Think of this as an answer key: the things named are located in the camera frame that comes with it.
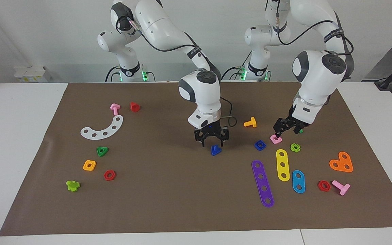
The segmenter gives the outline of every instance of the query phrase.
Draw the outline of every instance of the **orange heart-shaped piece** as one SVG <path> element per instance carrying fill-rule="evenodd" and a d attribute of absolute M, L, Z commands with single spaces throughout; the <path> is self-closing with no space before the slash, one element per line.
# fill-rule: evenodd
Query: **orange heart-shaped piece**
<path fill-rule="evenodd" d="M 351 173 L 353 171 L 353 164 L 349 154 L 341 151 L 338 153 L 338 157 L 340 158 L 339 160 L 331 160 L 329 162 L 331 169 Z"/>

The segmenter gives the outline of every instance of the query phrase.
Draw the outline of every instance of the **purple strip with holes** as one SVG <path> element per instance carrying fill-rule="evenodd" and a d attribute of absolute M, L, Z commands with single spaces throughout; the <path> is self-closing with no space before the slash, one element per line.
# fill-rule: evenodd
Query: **purple strip with holes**
<path fill-rule="evenodd" d="M 258 160 L 252 162 L 252 170 L 254 171 L 255 181 L 260 193 L 261 203 L 266 208 L 270 208 L 274 204 L 272 191 L 270 190 L 269 181 L 267 180 L 264 165 Z"/>

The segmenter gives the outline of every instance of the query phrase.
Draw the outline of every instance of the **yellow strip with holes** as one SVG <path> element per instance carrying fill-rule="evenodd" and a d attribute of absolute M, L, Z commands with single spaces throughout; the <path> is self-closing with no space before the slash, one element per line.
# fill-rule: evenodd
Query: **yellow strip with holes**
<path fill-rule="evenodd" d="M 287 155 L 287 152 L 283 149 L 279 149 L 276 151 L 276 166 L 277 166 L 278 178 L 282 181 L 290 180 L 290 168 L 288 167 L 288 155 Z"/>

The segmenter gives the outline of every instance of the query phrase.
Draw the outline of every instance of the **white wall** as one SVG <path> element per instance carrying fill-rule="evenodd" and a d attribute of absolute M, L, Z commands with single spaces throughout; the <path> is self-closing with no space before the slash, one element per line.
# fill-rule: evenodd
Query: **white wall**
<path fill-rule="evenodd" d="M 249 47 L 244 31 L 264 25 L 264 0 L 163 0 L 174 23 L 188 32 L 221 70 L 241 65 Z M 392 47 L 392 1 L 329 0 L 338 13 L 346 35 L 355 45 L 353 81 L 361 81 Z M 112 30 L 109 9 L 112 0 L 0 0 L 0 28 L 12 46 L 30 65 L 46 66 L 56 82 L 100 82 L 113 54 L 98 47 L 96 36 Z M 293 36 L 305 27 L 289 22 Z M 177 80 L 191 71 L 187 56 L 178 51 L 160 53 L 139 39 L 139 60 L 155 72 L 157 80 Z M 322 37 L 315 31 L 284 47 L 269 48 L 272 80 L 294 81 L 291 62 L 302 50 L 322 50 Z M 11 67 L 19 65 L 13 47 L 0 38 L 0 82 L 12 82 Z"/>

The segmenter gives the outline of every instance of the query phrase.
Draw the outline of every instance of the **white table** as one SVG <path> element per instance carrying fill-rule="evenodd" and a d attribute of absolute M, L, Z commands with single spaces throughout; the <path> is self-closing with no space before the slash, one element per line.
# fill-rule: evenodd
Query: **white table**
<path fill-rule="evenodd" d="M 66 87 L 0 84 L 0 228 Z M 342 83 L 339 90 L 392 181 L 392 95 L 371 83 Z M 392 228 L 36 235 L 0 237 L 0 244 L 387 245 Z"/>

